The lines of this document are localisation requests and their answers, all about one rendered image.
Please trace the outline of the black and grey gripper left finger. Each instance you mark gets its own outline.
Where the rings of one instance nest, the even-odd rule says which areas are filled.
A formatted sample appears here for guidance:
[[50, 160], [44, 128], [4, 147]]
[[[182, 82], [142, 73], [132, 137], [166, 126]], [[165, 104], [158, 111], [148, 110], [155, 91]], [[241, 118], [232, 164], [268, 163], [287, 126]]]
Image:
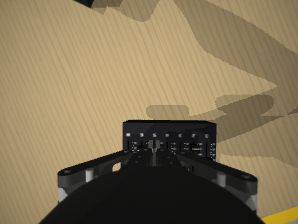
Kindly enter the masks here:
[[154, 166], [154, 140], [145, 143], [139, 152], [121, 150], [87, 162], [83, 162], [57, 173], [58, 204], [83, 184], [107, 173], [121, 162], [121, 169], [141, 166]]

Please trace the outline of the black lighting desk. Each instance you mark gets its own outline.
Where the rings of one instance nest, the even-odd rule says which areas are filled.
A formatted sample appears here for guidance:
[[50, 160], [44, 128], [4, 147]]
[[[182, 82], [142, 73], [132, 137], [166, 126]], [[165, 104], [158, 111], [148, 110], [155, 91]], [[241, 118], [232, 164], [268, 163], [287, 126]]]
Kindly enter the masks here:
[[170, 153], [184, 150], [216, 162], [217, 124], [205, 120], [127, 120], [122, 123], [122, 150], [139, 152], [159, 140]]

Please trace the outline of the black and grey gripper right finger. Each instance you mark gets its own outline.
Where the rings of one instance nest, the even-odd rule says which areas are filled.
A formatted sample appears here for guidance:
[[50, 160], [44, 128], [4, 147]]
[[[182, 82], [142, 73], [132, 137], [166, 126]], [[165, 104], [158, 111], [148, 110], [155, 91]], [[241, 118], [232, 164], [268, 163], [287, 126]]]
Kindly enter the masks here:
[[255, 176], [184, 150], [176, 151], [175, 155], [159, 140], [154, 140], [154, 166], [189, 172], [188, 164], [196, 168], [198, 176], [225, 188], [257, 214], [258, 179]]

